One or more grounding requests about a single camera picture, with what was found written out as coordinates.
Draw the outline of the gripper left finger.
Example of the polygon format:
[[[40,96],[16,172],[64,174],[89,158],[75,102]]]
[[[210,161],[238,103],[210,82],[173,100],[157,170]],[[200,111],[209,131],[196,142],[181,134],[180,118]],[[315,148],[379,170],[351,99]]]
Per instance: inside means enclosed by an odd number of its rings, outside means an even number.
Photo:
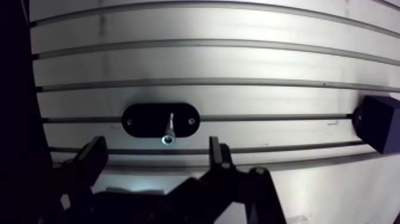
[[[94,185],[108,161],[103,136],[86,144],[74,158],[50,170],[47,181],[47,223],[84,223],[92,213]]]

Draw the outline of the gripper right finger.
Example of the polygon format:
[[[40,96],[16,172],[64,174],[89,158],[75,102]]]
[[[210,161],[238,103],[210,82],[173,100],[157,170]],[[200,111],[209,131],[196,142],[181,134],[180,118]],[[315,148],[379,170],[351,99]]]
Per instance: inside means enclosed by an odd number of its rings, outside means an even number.
[[[232,204],[245,207],[247,223],[286,223],[270,172],[254,167],[242,172],[230,148],[209,138],[209,169],[167,194],[162,205],[166,223],[214,223]]]

